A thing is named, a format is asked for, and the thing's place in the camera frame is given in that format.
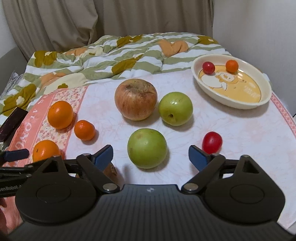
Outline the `small orange mandarin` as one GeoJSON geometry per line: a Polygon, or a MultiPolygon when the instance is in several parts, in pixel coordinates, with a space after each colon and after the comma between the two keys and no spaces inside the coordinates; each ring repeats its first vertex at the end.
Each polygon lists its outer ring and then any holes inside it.
{"type": "Polygon", "coordinates": [[[75,136],[82,141],[90,141],[93,139],[95,137],[95,132],[95,126],[86,120],[79,120],[74,126],[75,136]]]}

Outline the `green white floral blanket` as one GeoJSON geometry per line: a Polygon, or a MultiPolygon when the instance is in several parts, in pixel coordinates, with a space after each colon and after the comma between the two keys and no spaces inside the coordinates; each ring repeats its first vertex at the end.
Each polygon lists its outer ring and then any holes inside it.
{"type": "Polygon", "coordinates": [[[226,53],[212,37],[177,32],[105,35],[66,52],[36,51],[20,80],[1,98],[1,122],[15,108],[28,110],[41,96],[60,88],[186,70],[199,56],[226,53]]]}

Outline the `large orange mandarin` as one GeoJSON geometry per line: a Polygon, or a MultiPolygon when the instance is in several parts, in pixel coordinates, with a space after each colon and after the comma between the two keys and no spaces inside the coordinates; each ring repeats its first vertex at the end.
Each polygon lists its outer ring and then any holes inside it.
{"type": "Polygon", "coordinates": [[[68,102],[57,101],[49,108],[47,119],[52,127],[61,130],[72,123],[73,116],[73,108],[68,102]]]}

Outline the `beige curtain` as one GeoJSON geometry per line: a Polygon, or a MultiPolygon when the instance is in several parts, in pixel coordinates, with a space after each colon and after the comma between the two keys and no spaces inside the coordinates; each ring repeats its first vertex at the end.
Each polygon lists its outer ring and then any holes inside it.
{"type": "Polygon", "coordinates": [[[213,2],[205,1],[1,1],[17,46],[67,51],[104,35],[189,32],[211,36],[213,2]]]}

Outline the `green apple front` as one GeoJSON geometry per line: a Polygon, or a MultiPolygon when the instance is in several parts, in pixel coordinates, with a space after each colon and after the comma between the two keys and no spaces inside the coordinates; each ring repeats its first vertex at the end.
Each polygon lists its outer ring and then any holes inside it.
{"type": "Polygon", "coordinates": [[[138,168],[152,169],[165,160],[168,146],[165,137],[159,131],[140,128],[129,137],[127,153],[138,168]]]}

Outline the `cream oval dish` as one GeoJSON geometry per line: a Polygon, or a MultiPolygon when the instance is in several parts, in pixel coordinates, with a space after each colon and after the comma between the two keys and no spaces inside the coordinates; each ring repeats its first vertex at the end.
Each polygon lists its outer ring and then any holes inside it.
{"type": "Polygon", "coordinates": [[[208,96],[221,104],[236,109],[253,109],[269,102],[272,88],[269,80],[253,65],[230,55],[210,54],[197,57],[191,66],[193,77],[208,96]],[[226,71],[228,60],[239,65],[237,73],[226,71]],[[215,72],[206,75],[204,62],[212,62],[215,72]]]}

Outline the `small red cherry tomato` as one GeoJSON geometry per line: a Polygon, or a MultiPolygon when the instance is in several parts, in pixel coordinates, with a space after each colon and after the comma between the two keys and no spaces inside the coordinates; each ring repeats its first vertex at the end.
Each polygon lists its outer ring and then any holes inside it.
{"type": "Polygon", "coordinates": [[[215,65],[212,62],[204,62],[202,65],[203,72],[206,75],[212,75],[215,72],[215,65]]]}

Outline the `large red tomato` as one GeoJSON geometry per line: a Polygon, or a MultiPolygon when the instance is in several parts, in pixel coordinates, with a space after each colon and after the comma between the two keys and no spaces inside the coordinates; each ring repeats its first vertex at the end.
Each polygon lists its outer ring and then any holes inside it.
{"type": "Polygon", "coordinates": [[[222,147],[222,137],[216,132],[208,132],[203,138],[202,150],[207,154],[218,153],[222,147]]]}

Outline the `small orange in dish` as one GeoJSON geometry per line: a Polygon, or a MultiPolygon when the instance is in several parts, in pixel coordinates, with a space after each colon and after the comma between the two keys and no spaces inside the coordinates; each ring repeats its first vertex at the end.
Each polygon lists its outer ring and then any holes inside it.
{"type": "Polygon", "coordinates": [[[239,69],[239,65],[235,60],[228,60],[225,64],[225,67],[226,67],[226,71],[232,74],[237,73],[239,69]]]}

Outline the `pink white table cloth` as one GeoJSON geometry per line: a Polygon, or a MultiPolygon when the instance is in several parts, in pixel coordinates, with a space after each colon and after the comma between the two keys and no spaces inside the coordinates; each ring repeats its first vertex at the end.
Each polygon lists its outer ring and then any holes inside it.
{"type": "Polygon", "coordinates": [[[120,80],[91,81],[86,86],[58,89],[34,101],[32,108],[16,132],[9,148],[32,150],[40,140],[56,142],[67,159],[83,153],[95,153],[112,145],[116,180],[123,184],[183,185],[197,169],[189,161],[191,145],[201,146],[204,135],[217,132],[223,139],[221,154],[228,159],[251,156],[274,180],[285,195],[285,207],[278,222],[285,228],[295,222],[295,122],[276,96],[258,108],[239,110],[224,106],[205,94],[190,70],[146,76],[158,97],[178,91],[192,101],[191,119],[182,126],[170,126],[159,112],[143,121],[125,119],[117,110],[114,94],[120,80]],[[57,131],[48,124],[48,108],[59,100],[69,102],[77,120],[95,126],[96,137],[89,142],[79,140],[72,128],[57,131]],[[127,154],[127,142],[139,128],[158,130],[166,139],[168,154],[157,168],[137,168],[127,154]]]}

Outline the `large red apple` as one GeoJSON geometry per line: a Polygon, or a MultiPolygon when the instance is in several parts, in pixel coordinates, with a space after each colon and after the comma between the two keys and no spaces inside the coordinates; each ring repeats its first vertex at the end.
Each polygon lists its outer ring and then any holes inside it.
{"type": "Polygon", "coordinates": [[[132,78],[118,85],[114,101],[118,111],[126,119],[141,121],[148,118],[154,111],[158,93],[151,83],[132,78]]]}

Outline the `brown kiwi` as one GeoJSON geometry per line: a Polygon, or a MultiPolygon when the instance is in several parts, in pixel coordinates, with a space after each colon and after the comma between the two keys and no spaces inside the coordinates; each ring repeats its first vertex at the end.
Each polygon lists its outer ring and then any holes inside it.
{"type": "Polygon", "coordinates": [[[117,170],[110,162],[107,167],[103,171],[104,175],[106,175],[110,180],[112,180],[115,184],[118,184],[118,178],[117,178],[117,170]]]}

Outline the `dark phone on edge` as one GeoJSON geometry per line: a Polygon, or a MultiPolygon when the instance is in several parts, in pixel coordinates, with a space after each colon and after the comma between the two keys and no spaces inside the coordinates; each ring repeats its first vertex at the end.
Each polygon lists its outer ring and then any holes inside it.
{"type": "Polygon", "coordinates": [[[5,142],[20,126],[28,112],[22,108],[15,108],[0,128],[0,141],[5,142]]]}

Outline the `green apple rear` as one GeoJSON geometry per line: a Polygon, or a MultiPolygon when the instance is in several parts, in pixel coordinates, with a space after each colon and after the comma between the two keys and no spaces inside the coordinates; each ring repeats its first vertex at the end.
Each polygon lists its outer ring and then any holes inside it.
{"type": "Polygon", "coordinates": [[[191,99],[181,92],[170,92],[159,102],[161,119],[171,126],[182,126],[193,114],[191,99]]]}

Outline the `green apple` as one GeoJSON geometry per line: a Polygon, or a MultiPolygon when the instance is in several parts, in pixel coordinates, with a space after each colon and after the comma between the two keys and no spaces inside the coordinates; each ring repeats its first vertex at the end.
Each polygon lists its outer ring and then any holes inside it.
{"type": "Polygon", "coordinates": [[[171,126],[182,126],[193,114],[191,99],[181,92],[170,92],[159,102],[161,119],[171,126]]]}
{"type": "Polygon", "coordinates": [[[127,153],[138,168],[152,169],[165,160],[168,146],[165,137],[159,131],[140,128],[129,137],[127,153]]]}

